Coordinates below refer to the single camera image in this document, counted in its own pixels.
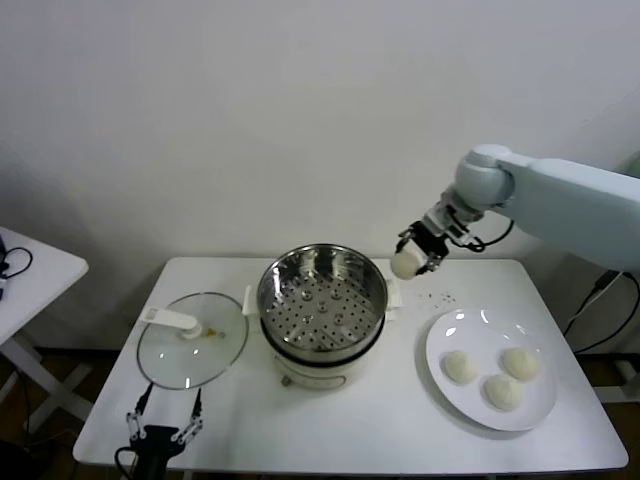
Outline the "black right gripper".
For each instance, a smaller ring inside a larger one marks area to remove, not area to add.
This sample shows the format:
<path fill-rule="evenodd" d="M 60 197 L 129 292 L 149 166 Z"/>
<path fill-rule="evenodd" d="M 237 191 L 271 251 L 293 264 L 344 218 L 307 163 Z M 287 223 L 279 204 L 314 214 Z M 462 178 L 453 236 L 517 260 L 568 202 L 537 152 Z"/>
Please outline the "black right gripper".
<path fill-rule="evenodd" d="M 417 269 L 417 275 L 436 271 L 443 260 L 443 256 L 449 255 L 446 235 L 427 215 L 413 222 L 399 234 L 397 252 L 400 253 L 412 243 L 415 243 L 423 252 L 423 263 Z"/>

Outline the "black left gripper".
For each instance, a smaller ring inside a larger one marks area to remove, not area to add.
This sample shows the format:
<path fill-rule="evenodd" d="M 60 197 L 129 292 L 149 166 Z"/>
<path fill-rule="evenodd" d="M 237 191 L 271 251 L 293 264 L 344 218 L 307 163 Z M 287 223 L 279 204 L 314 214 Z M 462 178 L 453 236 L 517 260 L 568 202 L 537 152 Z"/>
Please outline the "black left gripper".
<path fill-rule="evenodd" d="M 179 429 L 162 425 L 144 426 L 143 414 L 150 397 L 150 386 L 136 402 L 132 412 L 126 415 L 129 440 L 134 449 L 182 449 L 189 444 L 202 430 L 202 389 L 199 388 L 188 424 Z"/>

